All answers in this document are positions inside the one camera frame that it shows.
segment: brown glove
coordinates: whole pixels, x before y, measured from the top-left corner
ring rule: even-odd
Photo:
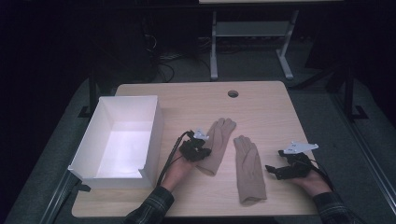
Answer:
[[[213,123],[207,132],[209,139],[204,144],[204,147],[212,149],[212,152],[198,163],[198,169],[210,175],[218,172],[228,140],[235,127],[236,123],[231,119],[221,118]]]
[[[235,138],[233,143],[236,150],[236,183],[239,202],[267,199],[262,163],[256,145],[244,135]]]

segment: open container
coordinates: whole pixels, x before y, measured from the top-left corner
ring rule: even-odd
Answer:
[[[162,135],[158,96],[100,97],[68,170],[92,189],[154,188]]]

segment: dark background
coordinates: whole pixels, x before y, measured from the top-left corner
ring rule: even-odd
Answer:
[[[0,3],[0,222],[83,80],[95,73],[107,94],[123,82],[150,82],[156,76],[155,57],[145,51],[141,35],[141,14],[76,9],[98,5],[88,0]],[[346,53],[351,56],[356,77],[396,125],[394,11],[392,1],[385,0],[347,1],[341,12],[322,15],[323,21],[305,19],[319,13],[315,10],[302,11],[293,38],[317,37],[310,67],[326,68]],[[211,14],[178,13],[158,14],[149,30],[162,45],[194,52],[194,38],[210,36],[205,27]],[[109,75],[114,71],[120,77]]]

